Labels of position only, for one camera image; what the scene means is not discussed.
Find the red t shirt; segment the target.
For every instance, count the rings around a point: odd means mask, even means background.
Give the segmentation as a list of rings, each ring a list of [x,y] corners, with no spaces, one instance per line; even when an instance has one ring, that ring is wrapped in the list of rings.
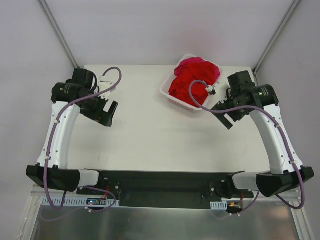
[[[215,77],[213,66],[208,62],[184,65],[181,74],[175,76],[168,90],[169,95],[196,107],[197,105],[189,95],[190,84],[195,80],[204,81],[212,86],[218,78]]]

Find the white perforated plastic basket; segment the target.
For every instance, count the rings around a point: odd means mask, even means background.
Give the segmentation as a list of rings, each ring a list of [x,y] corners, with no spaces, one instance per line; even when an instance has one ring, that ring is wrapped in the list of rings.
[[[195,80],[214,88],[222,78],[223,68],[202,57],[184,55],[160,87],[160,93],[171,103],[190,112],[201,110],[189,95],[189,86]]]

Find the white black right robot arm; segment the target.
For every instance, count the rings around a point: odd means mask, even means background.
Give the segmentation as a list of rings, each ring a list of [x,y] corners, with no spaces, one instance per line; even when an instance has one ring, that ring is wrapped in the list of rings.
[[[228,77],[229,88],[226,100],[217,103],[214,116],[227,128],[232,123],[224,111],[238,108],[228,113],[234,121],[249,115],[255,123],[269,160],[269,171],[236,172],[227,177],[225,193],[232,198],[243,190],[256,190],[265,197],[295,189],[314,177],[310,166],[304,166],[289,140],[283,125],[279,100],[271,85],[256,86],[248,71],[236,72]]]

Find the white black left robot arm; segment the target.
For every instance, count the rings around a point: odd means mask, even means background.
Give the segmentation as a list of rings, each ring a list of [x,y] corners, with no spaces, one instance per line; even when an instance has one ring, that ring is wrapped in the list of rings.
[[[103,193],[106,182],[96,170],[69,169],[69,147],[79,115],[102,126],[111,127],[118,102],[108,111],[104,108],[111,91],[120,83],[100,78],[84,68],[76,68],[66,82],[58,82],[51,90],[51,120],[43,150],[35,165],[26,168],[26,175],[46,190],[74,192],[86,187],[96,195]]]

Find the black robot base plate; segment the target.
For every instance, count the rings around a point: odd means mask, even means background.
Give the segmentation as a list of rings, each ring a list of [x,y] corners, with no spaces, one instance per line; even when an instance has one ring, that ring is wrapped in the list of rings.
[[[93,189],[77,189],[78,195],[116,198],[121,207],[209,209],[222,199],[253,199],[248,190],[232,186],[227,172],[99,171]]]

